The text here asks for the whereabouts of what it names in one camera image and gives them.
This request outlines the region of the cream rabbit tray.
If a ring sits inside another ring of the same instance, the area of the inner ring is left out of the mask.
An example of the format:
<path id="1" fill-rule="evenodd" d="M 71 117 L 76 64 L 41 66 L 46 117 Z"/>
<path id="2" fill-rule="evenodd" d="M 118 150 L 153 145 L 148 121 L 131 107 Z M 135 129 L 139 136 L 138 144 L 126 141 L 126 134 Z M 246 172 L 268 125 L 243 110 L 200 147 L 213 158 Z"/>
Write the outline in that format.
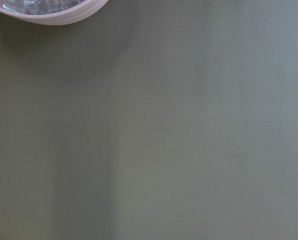
<path id="1" fill-rule="evenodd" d="M 28 23 L 44 26 L 64 26 L 83 21 L 98 12 L 108 3 L 107 0 L 85 0 L 77 6 L 58 13 L 51 13 L 47 15 L 27 15 L 3 9 L 2 2 L 3 1 L 0 0 L 0 13 Z"/>

